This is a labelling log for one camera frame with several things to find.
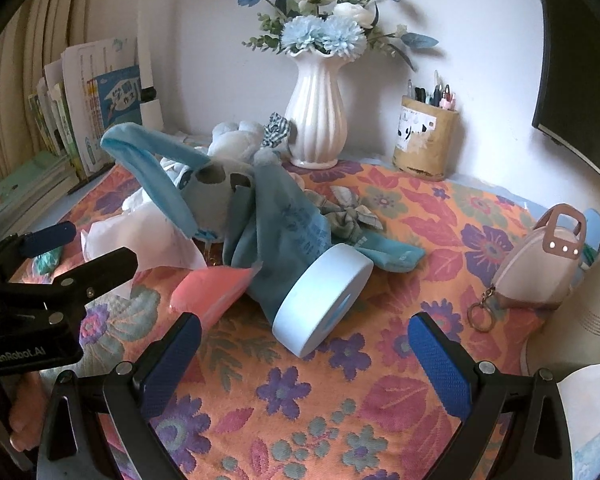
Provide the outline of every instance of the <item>pen holder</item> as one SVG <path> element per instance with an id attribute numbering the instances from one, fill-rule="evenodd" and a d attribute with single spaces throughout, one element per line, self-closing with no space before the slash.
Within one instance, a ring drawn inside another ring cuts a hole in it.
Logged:
<path id="1" fill-rule="evenodd" d="M 458 117 L 458 112 L 403 97 L 394 165 L 424 180 L 444 180 Z"/>

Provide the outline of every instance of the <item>curtain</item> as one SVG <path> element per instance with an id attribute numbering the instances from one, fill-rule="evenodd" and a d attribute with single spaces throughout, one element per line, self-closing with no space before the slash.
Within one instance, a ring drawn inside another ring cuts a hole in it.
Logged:
<path id="1" fill-rule="evenodd" d="M 26 0 L 0 35 L 0 177 L 44 149 L 27 97 L 46 64 L 85 39 L 88 0 Z"/>

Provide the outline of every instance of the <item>white vase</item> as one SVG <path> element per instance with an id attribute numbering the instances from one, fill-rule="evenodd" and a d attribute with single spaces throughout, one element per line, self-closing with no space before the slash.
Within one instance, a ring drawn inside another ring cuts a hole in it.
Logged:
<path id="1" fill-rule="evenodd" d="M 285 113 L 295 126 L 289 140 L 291 163 L 327 170 L 338 163 L 347 140 L 338 71 L 351 59 L 309 51 L 288 55 L 298 66 L 298 82 Z"/>

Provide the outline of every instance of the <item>blue gripper pad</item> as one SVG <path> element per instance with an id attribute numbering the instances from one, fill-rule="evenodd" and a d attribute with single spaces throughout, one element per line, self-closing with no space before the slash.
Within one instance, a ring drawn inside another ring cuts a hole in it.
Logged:
<path id="1" fill-rule="evenodd" d="M 471 413 L 477 388 L 474 360 L 460 344 L 446 337 L 429 314 L 421 312 L 411 317 L 408 337 L 446 412 L 464 422 Z"/>
<path id="2" fill-rule="evenodd" d="M 75 225 L 71 222 L 62 222 L 25 235 L 20 243 L 20 254 L 24 258 L 35 258 L 57 247 L 70 244 L 74 238 Z"/>
<path id="3" fill-rule="evenodd" d="M 151 343 L 136 361 L 133 384 L 144 420 L 160 415 L 198 351 L 202 326 L 194 314 L 181 314 L 160 341 Z"/>

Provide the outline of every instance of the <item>metal ring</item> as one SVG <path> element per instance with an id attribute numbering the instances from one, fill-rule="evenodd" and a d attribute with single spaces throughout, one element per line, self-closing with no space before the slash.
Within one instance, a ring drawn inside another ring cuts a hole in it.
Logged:
<path id="1" fill-rule="evenodd" d="M 486 312 L 487 316 L 489 317 L 489 325 L 487 327 L 485 327 L 485 328 L 481 327 L 474 321 L 474 310 L 476 308 L 483 309 Z M 469 322 L 469 326 L 482 334 L 487 334 L 487 333 L 491 332 L 491 330 L 493 330 L 493 327 L 496 325 L 496 318 L 493 315 L 493 312 L 491 311 L 491 309 L 488 306 L 485 306 L 481 303 L 472 304 L 472 306 L 469 307 L 469 310 L 466 311 L 466 318 L 467 318 L 467 321 Z"/>

